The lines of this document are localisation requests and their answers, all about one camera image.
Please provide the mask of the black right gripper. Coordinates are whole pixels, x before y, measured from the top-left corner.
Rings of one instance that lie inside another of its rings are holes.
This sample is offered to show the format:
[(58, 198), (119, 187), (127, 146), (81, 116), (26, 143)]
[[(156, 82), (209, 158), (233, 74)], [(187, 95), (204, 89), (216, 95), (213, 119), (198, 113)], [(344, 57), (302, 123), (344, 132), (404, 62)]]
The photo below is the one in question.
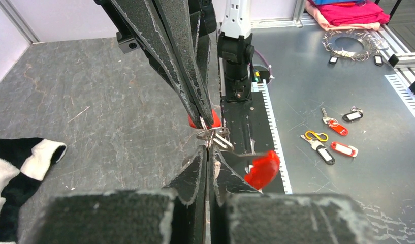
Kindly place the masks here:
[(149, 64), (178, 95), (197, 127), (213, 124), (208, 92), (209, 34), (216, 29), (211, 2), (94, 1), (118, 29), (123, 53), (142, 49)]

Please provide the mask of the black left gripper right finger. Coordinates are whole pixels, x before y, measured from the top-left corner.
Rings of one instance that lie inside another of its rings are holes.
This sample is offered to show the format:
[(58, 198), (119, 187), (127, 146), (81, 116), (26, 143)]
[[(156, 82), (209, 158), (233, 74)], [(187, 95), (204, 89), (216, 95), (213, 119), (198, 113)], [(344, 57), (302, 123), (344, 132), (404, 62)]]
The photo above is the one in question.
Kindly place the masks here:
[(212, 243), (375, 243), (370, 222), (349, 196), (261, 193), (250, 186), (243, 177), (264, 154), (209, 149)]

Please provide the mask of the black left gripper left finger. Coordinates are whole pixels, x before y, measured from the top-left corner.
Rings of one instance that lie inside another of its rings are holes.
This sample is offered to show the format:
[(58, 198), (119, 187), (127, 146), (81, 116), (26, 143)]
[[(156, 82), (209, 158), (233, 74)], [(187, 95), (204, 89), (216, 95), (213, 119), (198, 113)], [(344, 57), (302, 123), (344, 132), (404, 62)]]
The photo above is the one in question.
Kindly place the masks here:
[(27, 243), (204, 243), (207, 148), (159, 189), (59, 194)]

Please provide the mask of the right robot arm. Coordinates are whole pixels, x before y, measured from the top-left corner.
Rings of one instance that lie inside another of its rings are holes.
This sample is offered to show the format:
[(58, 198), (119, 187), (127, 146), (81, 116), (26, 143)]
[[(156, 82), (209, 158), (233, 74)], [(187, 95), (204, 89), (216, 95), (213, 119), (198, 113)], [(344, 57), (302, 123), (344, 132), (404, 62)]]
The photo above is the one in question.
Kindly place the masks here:
[(191, 127), (220, 126), (207, 90), (210, 37), (219, 31), (228, 102), (251, 98), (254, 46), (250, 1), (227, 1), (217, 26), (212, 1), (97, 1), (117, 28), (124, 53), (141, 48), (150, 65), (178, 95)]

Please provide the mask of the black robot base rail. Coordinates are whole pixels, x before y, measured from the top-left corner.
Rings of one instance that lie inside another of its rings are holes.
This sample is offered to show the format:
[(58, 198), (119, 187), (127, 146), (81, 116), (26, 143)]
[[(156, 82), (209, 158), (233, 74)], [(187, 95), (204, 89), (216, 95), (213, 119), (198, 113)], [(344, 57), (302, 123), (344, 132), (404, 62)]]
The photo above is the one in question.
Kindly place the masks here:
[[(262, 93), (251, 91), (251, 95), (251, 100), (239, 103), (221, 99), (222, 124), (230, 131), (228, 140), (237, 154), (275, 151)], [(262, 191), (284, 193), (280, 172)]]

